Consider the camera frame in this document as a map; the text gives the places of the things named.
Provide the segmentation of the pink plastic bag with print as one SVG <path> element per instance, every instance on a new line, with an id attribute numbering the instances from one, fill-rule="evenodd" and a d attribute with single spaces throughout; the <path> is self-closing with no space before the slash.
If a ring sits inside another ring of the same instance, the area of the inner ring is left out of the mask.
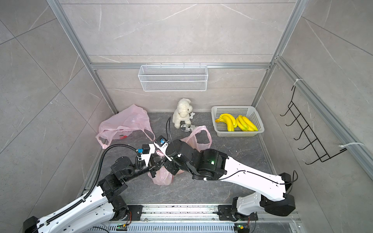
<path id="1" fill-rule="evenodd" d="M 205 132 L 207 134 L 208 143 L 198 143 L 197 134 Z M 197 126 L 190 135 L 183 139 L 177 139 L 171 143 L 167 142 L 163 136 L 160 136 L 156 142 L 151 145 L 151 151 L 156 157 L 160 157 L 163 164 L 160 169 L 155 172 L 155 175 L 148 173 L 154 184 L 169 185 L 173 181 L 173 177 L 179 173 L 188 171 L 185 163 L 181 159 L 186 156 L 198 154 L 203 150 L 211 147 L 212 137 L 206 126 Z"/>

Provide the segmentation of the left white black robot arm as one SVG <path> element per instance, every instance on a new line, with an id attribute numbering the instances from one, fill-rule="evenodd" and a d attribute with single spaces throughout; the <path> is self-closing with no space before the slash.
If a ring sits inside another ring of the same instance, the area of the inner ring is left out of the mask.
<path id="1" fill-rule="evenodd" d="M 152 154 L 148 160 L 140 160 L 140 166 L 128 157 L 120 157 L 111 166 L 111 172 L 97 181 L 83 196 L 61 209 L 37 218 L 32 216 L 23 223 L 24 233 L 80 233 L 95 224 L 109 220 L 122 220 L 130 211 L 121 193 L 126 182 L 146 173 L 156 174 L 164 164 L 164 158 Z"/>

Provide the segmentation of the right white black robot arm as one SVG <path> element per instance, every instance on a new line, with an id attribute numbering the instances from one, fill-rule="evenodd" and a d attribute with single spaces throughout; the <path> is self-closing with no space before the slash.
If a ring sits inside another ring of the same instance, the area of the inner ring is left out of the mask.
<path id="1" fill-rule="evenodd" d="M 287 193 L 294 182 L 288 173 L 264 173 L 218 150 L 198 151 L 180 140 L 169 142 L 162 138 L 156 146 L 164 153 L 164 166 L 172 174 L 182 170 L 195 180 L 229 182 L 252 190 L 251 195 L 233 199 L 232 209 L 228 212 L 232 221 L 257 211 L 288 216 L 296 208 L 295 198 Z"/>

